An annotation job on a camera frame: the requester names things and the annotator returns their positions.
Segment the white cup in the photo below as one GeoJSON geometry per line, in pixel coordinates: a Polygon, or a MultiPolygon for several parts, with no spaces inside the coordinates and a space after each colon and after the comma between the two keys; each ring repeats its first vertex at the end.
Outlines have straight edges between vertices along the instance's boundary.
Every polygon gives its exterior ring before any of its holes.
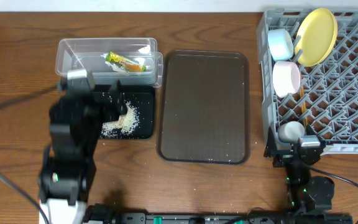
{"type": "Polygon", "coordinates": [[[290,121],[277,129],[278,138],[281,142],[297,143],[298,139],[305,135],[304,126],[297,121],[290,121]]]}

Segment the rice food waste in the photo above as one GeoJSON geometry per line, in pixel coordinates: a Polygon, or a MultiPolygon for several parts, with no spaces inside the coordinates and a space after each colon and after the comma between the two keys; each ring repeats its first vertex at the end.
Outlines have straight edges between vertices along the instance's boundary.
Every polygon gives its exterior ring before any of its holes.
{"type": "Polygon", "coordinates": [[[110,121],[104,123],[101,130],[101,137],[114,139],[120,137],[130,136],[138,127],[139,112],[136,106],[133,106],[130,101],[126,102],[127,113],[125,115],[120,115],[117,121],[110,121]]]}

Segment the green snack wrapper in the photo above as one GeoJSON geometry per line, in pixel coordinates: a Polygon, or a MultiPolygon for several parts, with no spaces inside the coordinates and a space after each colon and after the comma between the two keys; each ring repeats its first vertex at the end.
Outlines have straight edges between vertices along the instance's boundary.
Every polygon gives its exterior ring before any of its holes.
{"type": "Polygon", "coordinates": [[[147,69],[146,65],[143,65],[139,62],[135,62],[125,57],[122,63],[124,64],[124,67],[127,69],[127,72],[145,72],[147,69]]]}

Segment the white pink bowl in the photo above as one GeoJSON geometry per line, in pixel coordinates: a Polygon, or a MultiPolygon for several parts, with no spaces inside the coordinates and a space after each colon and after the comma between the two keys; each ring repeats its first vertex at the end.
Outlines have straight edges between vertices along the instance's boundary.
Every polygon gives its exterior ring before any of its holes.
{"type": "Polygon", "coordinates": [[[283,98],[298,92],[301,75],[294,62],[277,61],[272,71],[273,87],[276,95],[283,98]]]}

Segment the light blue bowl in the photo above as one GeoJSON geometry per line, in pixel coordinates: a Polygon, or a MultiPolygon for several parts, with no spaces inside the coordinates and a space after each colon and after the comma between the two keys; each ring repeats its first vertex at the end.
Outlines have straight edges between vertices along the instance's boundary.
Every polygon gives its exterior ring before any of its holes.
{"type": "Polygon", "coordinates": [[[294,48],[292,40],[285,29],[268,31],[268,47],[275,61],[286,61],[293,57],[294,48]]]}

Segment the yellow plate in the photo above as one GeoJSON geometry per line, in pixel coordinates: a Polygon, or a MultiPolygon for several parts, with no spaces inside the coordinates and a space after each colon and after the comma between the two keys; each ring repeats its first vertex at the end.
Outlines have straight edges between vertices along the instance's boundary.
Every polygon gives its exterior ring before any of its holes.
{"type": "Polygon", "coordinates": [[[326,8],[315,9],[301,23],[295,53],[302,50],[297,62],[311,67],[321,63],[332,51],[337,39],[338,24],[333,13],[326,8]]]}

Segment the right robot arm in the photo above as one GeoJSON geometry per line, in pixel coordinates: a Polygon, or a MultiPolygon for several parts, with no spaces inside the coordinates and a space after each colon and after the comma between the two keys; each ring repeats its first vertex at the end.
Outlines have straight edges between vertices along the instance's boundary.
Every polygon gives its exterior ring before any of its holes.
{"type": "Polygon", "coordinates": [[[310,166],[320,160],[322,152],[323,145],[315,135],[300,137],[290,149],[279,149],[272,129],[268,130],[264,157],[272,158],[274,167],[283,167],[286,170],[287,197],[292,204],[289,215],[318,216],[332,209],[333,180],[311,175],[310,166]]]}

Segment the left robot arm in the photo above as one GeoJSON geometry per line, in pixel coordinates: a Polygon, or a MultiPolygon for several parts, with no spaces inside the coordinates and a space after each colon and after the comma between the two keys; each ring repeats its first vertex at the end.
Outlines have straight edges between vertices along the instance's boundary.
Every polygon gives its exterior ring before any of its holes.
{"type": "Polygon", "coordinates": [[[49,111],[51,145],[39,174],[40,220],[82,223],[96,165],[93,155],[103,123],[127,112],[119,81],[91,85],[85,78],[62,78],[64,95],[49,111]]]}

